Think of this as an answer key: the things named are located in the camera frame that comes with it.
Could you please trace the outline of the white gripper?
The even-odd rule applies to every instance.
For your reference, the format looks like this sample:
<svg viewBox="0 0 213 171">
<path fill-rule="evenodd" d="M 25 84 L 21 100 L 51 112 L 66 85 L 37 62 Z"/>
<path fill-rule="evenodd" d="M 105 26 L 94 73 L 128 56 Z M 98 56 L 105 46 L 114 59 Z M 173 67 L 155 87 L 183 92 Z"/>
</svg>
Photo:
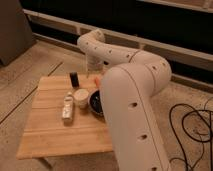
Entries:
<svg viewBox="0 0 213 171">
<path fill-rule="evenodd" d="M 86 73 L 101 73 L 103 71 L 103 61 L 98 57 L 87 55 L 86 56 Z"/>
</svg>

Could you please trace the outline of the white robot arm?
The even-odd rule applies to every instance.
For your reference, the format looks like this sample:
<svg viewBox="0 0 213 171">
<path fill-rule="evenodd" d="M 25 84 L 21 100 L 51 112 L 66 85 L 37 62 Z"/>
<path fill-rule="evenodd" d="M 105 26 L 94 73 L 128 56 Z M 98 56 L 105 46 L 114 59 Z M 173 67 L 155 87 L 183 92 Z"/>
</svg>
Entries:
<svg viewBox="0 0 213 171">
<path fill-rule="evenodd" d="M 109 69 L 100 100 L 120 171 L 171 171 L 150 98 L 171 80 L 165 58 L 142 49 L 111 45 L 99 29 L 77 40 L 90 70 Z"/>
</svg>

